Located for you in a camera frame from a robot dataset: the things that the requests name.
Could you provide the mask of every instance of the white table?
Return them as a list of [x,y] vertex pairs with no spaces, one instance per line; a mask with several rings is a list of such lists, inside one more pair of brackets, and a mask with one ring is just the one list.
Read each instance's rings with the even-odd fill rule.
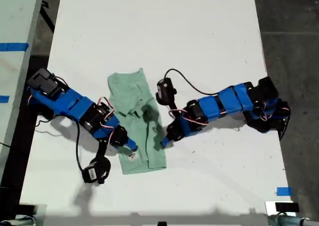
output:
[[[28,43],[28,49],[0,51],[0,96],[9,96],[0,103],[0,142],[11,145],[19,114],[35,26],[42,0],[0,0],[0,43]],[[9,149],[0,145],[0,181]]]
[[[110,74],[140,67],[154,94],[171,67],[206,92],[257,84],[267,73],[254,0],[61,0],[51,72],[97,100],[109,96]],[[169,77],[178,106],[202,97],[179,75]],[[168,125],[167,109],[159,109]],[[84,189],[76,127],[60,121],[37,128],[20,200],[47,204],[46,226],[263,226],[265,201],[290,200],[276,196],[277,187],[287,186],[277,132],[237,131],[225,117],[167,149],[167,169],[124,176],[113,156],[107,183]],[[82,130],[80,145],[85,166],[97,142]]]

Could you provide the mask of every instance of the folded cloth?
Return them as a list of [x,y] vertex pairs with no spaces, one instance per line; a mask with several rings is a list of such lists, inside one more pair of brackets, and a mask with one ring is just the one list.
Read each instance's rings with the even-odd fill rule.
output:
[[138,146],[136,152],[119,147],[123,174],[166,168],[165,151],[160,144],[164,137],[160,113],[143,69],[130,74],[114,73],[108,77],[108,84],[115,115]]

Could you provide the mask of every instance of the blue painter's tape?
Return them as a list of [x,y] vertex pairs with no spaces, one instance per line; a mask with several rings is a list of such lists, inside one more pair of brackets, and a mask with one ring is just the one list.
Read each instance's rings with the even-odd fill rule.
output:
[[28,47],[28,43],[0,43],[0,52],[25,52]]
[[291,188],[290,187],[277,187],[277,196],[291,196]]
[[0,103],[8,103],[9,96],[0,96]]

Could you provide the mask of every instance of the white label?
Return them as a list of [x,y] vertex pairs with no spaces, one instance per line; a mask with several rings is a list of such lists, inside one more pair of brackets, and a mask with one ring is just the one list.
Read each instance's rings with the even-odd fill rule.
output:
[[128,155],[128,158],[130,161],[134,161],[134,160],[139,158],[139,155],[137,155],[135,152],[133,152],[132,154]]
[[95,180],[96,179],[96,174],[95,174],[95,169],[94,168],[89,169],[89,175],[90,175],[91,180]]

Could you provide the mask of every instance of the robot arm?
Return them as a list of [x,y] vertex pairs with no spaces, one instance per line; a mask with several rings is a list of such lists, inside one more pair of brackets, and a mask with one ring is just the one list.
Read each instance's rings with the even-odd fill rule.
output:
[[103,183],[108,176],[111,164],[104,157],[108,143],[115,148],[125,145],[131,151],[137,150],[137,145],[127,136],[125,128],[119,125],[119,120],[113,114],[114,110],[106,104],[95,104],[43,68],[39,69],[27,84],[36,103],[49,112],[47,118],[52,119],[57,115],[68,117],[76,121],[78,130],[81,125],[99,141],[97,156],[90,165],[82,169],[78,162],[86,183]]
[[259,80],[256,87],[251,82],[246,82],[192,100],[180,110],[176,109],[174,103],[177,91],[170,78],[160,80],[157,86],[157,102],[169,106],[175,118],[167,127],[167,136],[162,141],[163,147],[172,140],[178,141],[197,134],[211,121],[237,112],[243,112],[250,127],[261,133],[277,130],[281,138],[290,117],[287,102],[278,99],[278,92],[269,77]]

